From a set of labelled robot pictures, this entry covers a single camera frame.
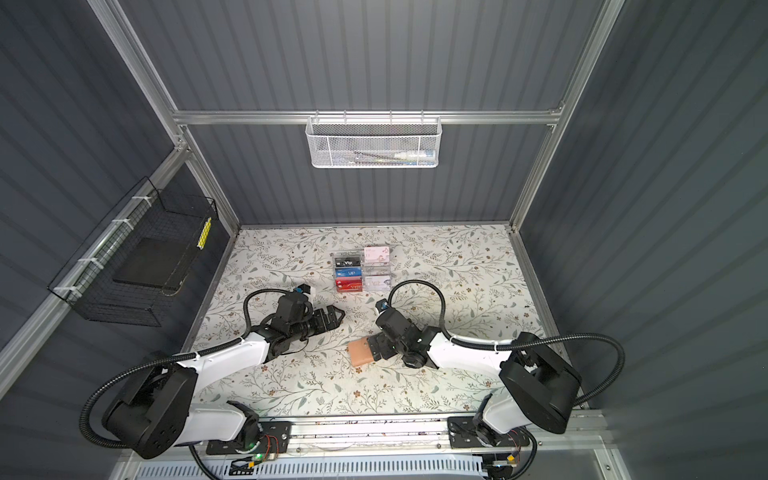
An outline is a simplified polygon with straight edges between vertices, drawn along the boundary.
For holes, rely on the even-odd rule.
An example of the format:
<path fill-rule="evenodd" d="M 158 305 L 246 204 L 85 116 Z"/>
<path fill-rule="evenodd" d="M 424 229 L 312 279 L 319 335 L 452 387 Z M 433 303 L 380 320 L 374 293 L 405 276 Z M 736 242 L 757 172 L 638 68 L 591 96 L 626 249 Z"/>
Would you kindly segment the pink leather card wallet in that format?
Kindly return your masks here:
<path fill-rule="evenodd" d="M 378 360 L 377 354 L 373 351 L 370 337 L 350 342 L 347 345 L 347 351 L 350 363 L 355 368 L 374 363 Z"/>

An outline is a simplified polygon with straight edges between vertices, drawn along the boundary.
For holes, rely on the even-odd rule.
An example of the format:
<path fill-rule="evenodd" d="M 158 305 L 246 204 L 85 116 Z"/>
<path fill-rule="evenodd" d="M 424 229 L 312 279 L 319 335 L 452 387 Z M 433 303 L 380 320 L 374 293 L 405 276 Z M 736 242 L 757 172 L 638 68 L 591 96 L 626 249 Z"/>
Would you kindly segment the clear acrylic card display stand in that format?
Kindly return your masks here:
<path fill-rule="evenodd" d="M 363 261 L 363 249 L 365 247 L 358 248 L 358 249 L 353 249 L 353 250 L 334 251 L 334 252 L 331 253 L 331 265 L 332 265 L 332 268 L 333 268 L 334 281 L 335 281 L 335 279 L 337 277 L 335 276 L 335 272 L 334 272 L 334 269 L 336 267 L 334 265 L 333 257 L 336 256 L 336 255 L 341 255 L 341 254 L 352 254 L 352 255 L 357 254 L 357 255 L 359 255 L 361 257 L 362 264 L 361 264 L 360 268 L 362 269 L 362 276 L 361 276 L 362 279 L 363 279 L 363 277 L 365 275 L 377 275 L 377 274 L 384 274 L 384 275 L 389 274 L 393 278 L 391 259 L 390 259 L 390 263 L 388 265 L 383 265 L 383 266 L 366 266 L 364 264 L 364 261 Z"/>

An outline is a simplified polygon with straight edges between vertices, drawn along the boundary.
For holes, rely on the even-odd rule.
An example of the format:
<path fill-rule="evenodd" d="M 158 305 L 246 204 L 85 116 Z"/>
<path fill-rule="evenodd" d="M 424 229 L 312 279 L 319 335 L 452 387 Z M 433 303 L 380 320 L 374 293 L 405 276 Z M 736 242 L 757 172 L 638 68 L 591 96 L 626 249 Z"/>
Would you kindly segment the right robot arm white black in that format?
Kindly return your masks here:
<path fill-rule="evenodd" d="M 500 380 L 503 387 L 483 398 L 471 421 L 469 432 L 481 444 L 497 446 L 510 433 L 521 437 L 530 425 L 553 434 L 567 430 L 581 377 L 549 346 L 470 346 L 437 327 L 420 328 L 387 305 L 379 308 L 376 325 L 379 333 L 348 345 L 353 365 L 399 356 L 411 369 L 464 370 Z"/>

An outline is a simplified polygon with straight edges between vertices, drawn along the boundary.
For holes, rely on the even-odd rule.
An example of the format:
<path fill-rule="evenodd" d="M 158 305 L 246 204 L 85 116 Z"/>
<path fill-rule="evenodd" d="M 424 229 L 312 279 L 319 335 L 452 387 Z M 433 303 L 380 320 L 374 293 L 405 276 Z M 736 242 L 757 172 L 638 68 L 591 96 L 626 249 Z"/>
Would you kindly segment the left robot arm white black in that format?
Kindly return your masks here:
<path fill-rule="evenodd" d="M 189 353 L 157 356 L 108 380 L 83 406 L 81 434 L 95 445 L 130 449 L 144 459 L 203 442 L 227 443 L 244 454 L 268 447 L 270 437 L 251 407 L 236 400 L 204 405 L 199 394 L 236 372 L 291 354 L 293 343 L 331 332 L 346 317 L 334 305 L 314 307 L 307 285 L 272 292 L 277 307 L 260 322 L 252 320 L 249 306 L 263 292 L 245 297 L 245 329 L 236 338 Z"/>

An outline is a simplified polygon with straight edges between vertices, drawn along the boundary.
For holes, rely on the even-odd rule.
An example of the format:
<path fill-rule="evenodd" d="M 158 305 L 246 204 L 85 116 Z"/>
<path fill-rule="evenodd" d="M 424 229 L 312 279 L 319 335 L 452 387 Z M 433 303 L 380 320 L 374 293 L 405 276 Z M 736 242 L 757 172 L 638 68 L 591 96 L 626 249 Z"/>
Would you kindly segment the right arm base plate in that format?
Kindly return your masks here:
<path fill-rule="evenodd" d="M 519 450 L 531 444 L 520 429 L 501 434 L 485 425 L 476 425 L 473 416 L 448 417 L 447 428 L 449 442 L 454 449 L 499 447 Z"/>

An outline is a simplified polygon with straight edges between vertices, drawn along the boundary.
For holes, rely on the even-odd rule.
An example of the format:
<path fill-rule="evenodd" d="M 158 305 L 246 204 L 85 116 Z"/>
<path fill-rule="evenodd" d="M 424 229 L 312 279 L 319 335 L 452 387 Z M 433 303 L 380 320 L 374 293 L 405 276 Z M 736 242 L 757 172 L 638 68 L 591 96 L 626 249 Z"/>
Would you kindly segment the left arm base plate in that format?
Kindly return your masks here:
<path fill-rule="evenodd" d="M 287 451 L 293 424 L 287 421 L 261 421 L 247 424 L 229 441 L 207 443 L 207 455 L 278 455 Z"/>

